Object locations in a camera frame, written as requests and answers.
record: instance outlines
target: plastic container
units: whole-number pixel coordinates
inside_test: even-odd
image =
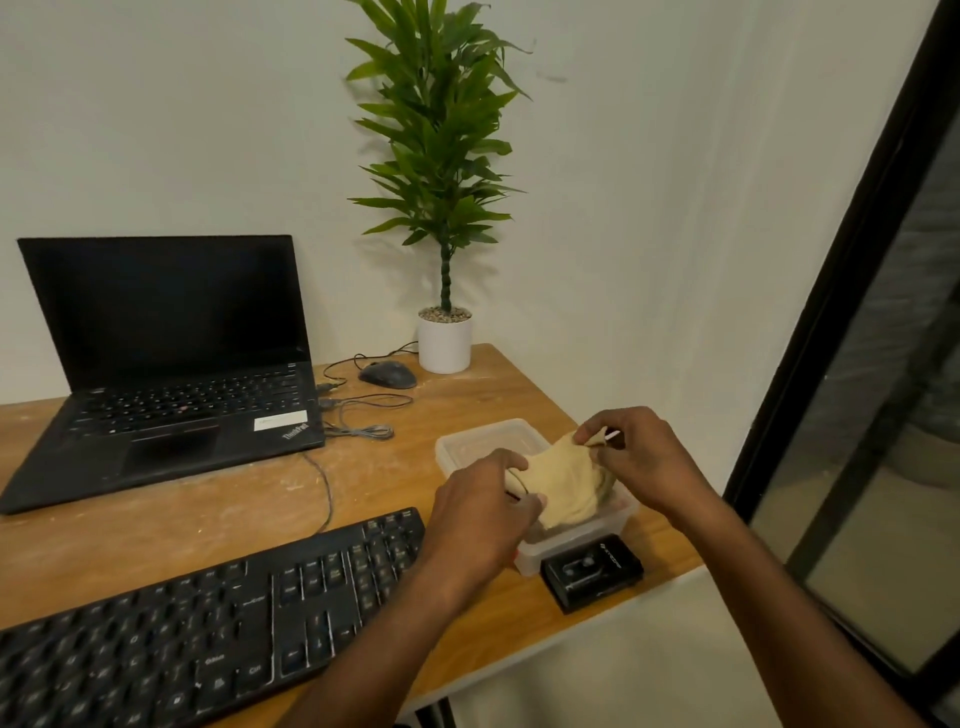
[[[497,448],[511,449],[521,455],[536,455],[549,447],[550,443],[526,420],[505,420],[438,438],[437,465],[444,475],[450,475]],[[516,550],[514,564],[524,576],[533,576],[540,571],[540,562],[547,556],[608,533],[619,534],[639,506],[630,491],[622,483],[616,482],[610,497],[597,509],[593,518],[550,530],[544,530],[538,522],[534,523]]]

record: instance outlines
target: black frame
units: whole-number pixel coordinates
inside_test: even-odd
[[[724,499],[746,522],[753,518],[960,108],[958,37],[960,0],[941,0],[728,481]],[[958,304],[960,286],[950,297],[950,310],[942,312],[931,329],[953,327]],[[911,371],[928,376],[942,361],[942,348],[919,346]],[[886,451],[889,428],[899,432],[916,395],[908,382],[895,388],[871,427],[880,438],[872,445]],[[876,452],[863,449],[841,473],[843,487],[831,489],[787,561],[801,583],[856,505],[878,462]],[[942,725],[930,709],[960,682],[960,632],[909,675],[823,606],[887,682],[929,722]]]

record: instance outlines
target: potted plant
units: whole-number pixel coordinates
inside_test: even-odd
[[[380,96],[359,105],[373,118],[357,124],[385,136],[391,158],[363,167],[388,196],[350,200],[398,213],[364,234],[404,227],[410,234],[403,245],[426,237],[438,244],[440,305],[420,312],[420,364],[437,374],[460,372],[470,363],[472,320],[451,303],[450,262],[470,243],[497,242],[490,223],[510,215],[488,206],[520,191],[502,183],[489,157],[513,151],[492,136],[501,110],[523,93],[504,70],[506,50],[516,46],[475,22],[479,3],[446,12],[446,0],[353,2],[387,39],[381,46],[348,38],[370,57],[348,81],[376,78]],[[496,81],[503,93],[492,89]]]

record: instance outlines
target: glass pane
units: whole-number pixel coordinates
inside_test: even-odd
[[[908,670],[960,629],[960,349],[943,326],[954,308],[960,318],[948,303],[958,281],[955,121],[752,522],[786,562],[844,473],[855,506],[832,541],[804,544],[816,559],[806,583]],[[953,350],[946,361],[920,350],[931,342]],[[904,384],[922,385],[919,400]],[[871,429],[881,406],[890,442]],[[852,461],[864,452],[884,453],[877,470]]]

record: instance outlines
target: gray cable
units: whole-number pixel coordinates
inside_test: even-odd
[[[330,481],[326,479],[326,472],[324,471],[324,469],[321,468],[320,465],[312,457],[310,457],[304,451],[301,451],[300,454],[303,456],[304,460],[306,460],[308,463],[310,463],[310,465],[312,465],[316,469],[317,473],[320,474],[320,477],[324,479],[324,486],[326,487],[327,510],[326,510],[326,521],[324,521],[324,525],[322,525],[320,528],[317,529],[317,533],[321,533],[326,530],[326,527],[329,526],[330,522],[333,520],[333,493],[330,491]]]
[[[350,397],[345,400],[331,400],[337,412],[338,424],[324,422],[324,432],[328,437],[366,437],[368,440],[389,440],[394,436],[394,429],[389,425],[367,425],[366,427],[351,427],[344,419],[348,407],[367,405],[368,407],[383,407],[397,409],[413,404],[414,398],[407,395],[394,395],[387,392]]]

